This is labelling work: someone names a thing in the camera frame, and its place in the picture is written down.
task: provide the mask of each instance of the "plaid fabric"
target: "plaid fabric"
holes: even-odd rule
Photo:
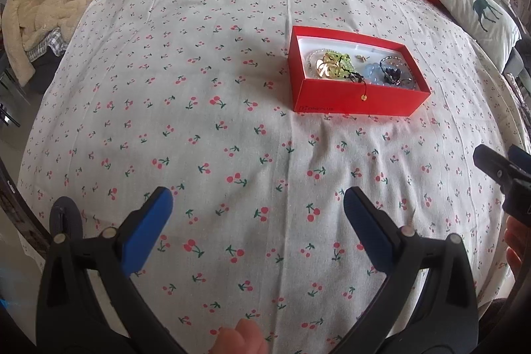
[[[516,97],[518,111],[520,112],[520,115],[522,116],[522,120],[524,121],[524,125],[527,129],[527,134],[531,138],[531,111],[529,110],[529,107],[527,106],[524,100],[524,97],[521,94],[521,91],[516,83],[516,80],[514,79],[514,76],[512,74],[504,74],[503,76],[505,77],[505,79],[509,83],[509,86],[514,92],[514,96]]]
[[[60,29],[57,27],[50,31],[44,39],[31,50],[26,51],[28,59],[33,62],[46,53],[48,47],[51,48],[55,56],[61,56],[68,47],[68,43],[63,39]]]

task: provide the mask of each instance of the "pillowcase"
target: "pillowcase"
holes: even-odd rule
[[[440,0],[459,26],[470,35],[498,71],[503,71],[509,54],[521,39],[511,17],[493,0]]]

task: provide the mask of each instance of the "human hand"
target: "human hand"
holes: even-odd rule
[[[518,276],[518,272],[522,266],[528,233],[529,228],[516,218],[509,216],[503,239],[507,243],[507,246],[509,246],[506,253],[507,263],[511,267],[515,278]]]
[[[267,354],[267,345],[258,324],[240,319],[236,328],[222,328],[211,354]]]

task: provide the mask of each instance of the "open box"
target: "open box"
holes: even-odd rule
[[[415,79],[415,90],[316,77],[308,70],[306,59],[323,48],[348,53],[352,59],[358,54],[372,55],[378,61],[386,56],[399,57]],[[298,113],[410,116],[430,95],[429,86],[405,45],[354,32],[293,26],[288,64],[293,111]]]

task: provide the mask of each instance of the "bed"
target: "bed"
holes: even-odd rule
[[[431,97],[409,118],[294,113],[286,55],[295,24],[404,43]],[[176,340],[206,352],[221,326],[248,318],[271,352],[317,354],[341,340],[384,279],[342,211],[353,185],[398,226],[461,235],[479,307],[497,296],[510,272],[503,197],[474,167],[480,143],[529,149],[502,76],[429,8],[94,0],[44,95],[19,190],[45,226],[68,195],[90,237],[168,187],[174,212],[132,280]]]

